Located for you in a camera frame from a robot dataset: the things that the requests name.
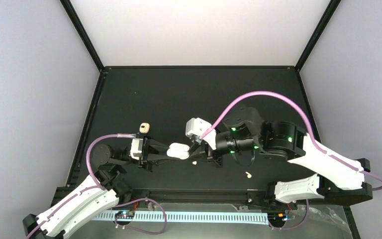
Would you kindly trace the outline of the white earbuds charging case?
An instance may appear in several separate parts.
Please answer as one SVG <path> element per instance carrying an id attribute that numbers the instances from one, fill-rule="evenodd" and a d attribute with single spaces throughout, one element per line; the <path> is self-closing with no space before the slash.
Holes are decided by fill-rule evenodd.
<path id="1" fill-rule="evenodd" d="M 189 149 L 190 147 L 188 145 L 175 142 L 170 144 L 166 154 L 169 157 L 185 160 L 190 156 Z"/>

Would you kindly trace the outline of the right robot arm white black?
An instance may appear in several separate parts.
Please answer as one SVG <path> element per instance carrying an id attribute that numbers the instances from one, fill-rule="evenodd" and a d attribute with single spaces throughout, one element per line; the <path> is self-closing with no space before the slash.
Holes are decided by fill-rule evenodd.
<path id="1" fill-rule="evenodd" d="M 312 176 L 271 182 L 263 195 L 271 209 L 298 200 L 318 199 L 330 204 L 351 206 L 373 198 L 371 184 L 365 174 L 371 169 L 365 159 L 352 160 L 330 149 L 319 149 L 303 128 L 287 121 L 265 121 L 253 107 L 238 106 L 222 120 L 225 132 L 217 131 L 209 122 L 192 118 L 185 134 L 192 141 L 190 158 L 201 158 L 222 165 L 223 156 L 235 157 L 244 151 L 262 154 L 265 158 L 305 167 Z"/>

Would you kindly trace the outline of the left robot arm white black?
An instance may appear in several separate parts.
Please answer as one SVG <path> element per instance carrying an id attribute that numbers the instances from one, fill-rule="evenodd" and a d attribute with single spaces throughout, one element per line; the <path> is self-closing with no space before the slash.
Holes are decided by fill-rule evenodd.
<path id="1" fill-rule="evenodd" d="M 68 239 L 83 225 L 102 212 L 156 203 L 149 198 L 132 198 L 132 188 L 124 181 L 124 165 L 139 162 L 183 160 L 189 147 L 177 143 L 165 145 L 142 134 L 115 133 L 95 139 L 86 152 L 88 176 L 58 203 L 39 215 L 23 219 L 28 239 Z"/>

